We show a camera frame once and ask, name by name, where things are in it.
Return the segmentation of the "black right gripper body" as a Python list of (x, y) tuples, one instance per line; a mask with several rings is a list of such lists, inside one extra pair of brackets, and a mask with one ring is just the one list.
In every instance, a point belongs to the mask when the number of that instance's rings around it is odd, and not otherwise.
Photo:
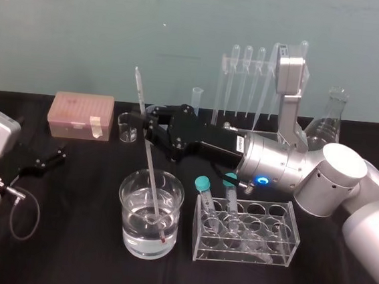
[(189, 105), (182, 105), (171, 116), (167, 127), (170, 157), (180, 161), (196, 156), (234, 169), (244, 155), (244, 137), (232, 130), (204, 123)]

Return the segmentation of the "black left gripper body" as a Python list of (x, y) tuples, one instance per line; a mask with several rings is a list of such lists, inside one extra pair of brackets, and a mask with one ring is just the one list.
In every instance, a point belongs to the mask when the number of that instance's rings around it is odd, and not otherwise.
[(16, 143), (14, 148), (3, 157), (2, 179), (13, 180), (21, 176), (42, 176), (44, 159), (28, 145)]

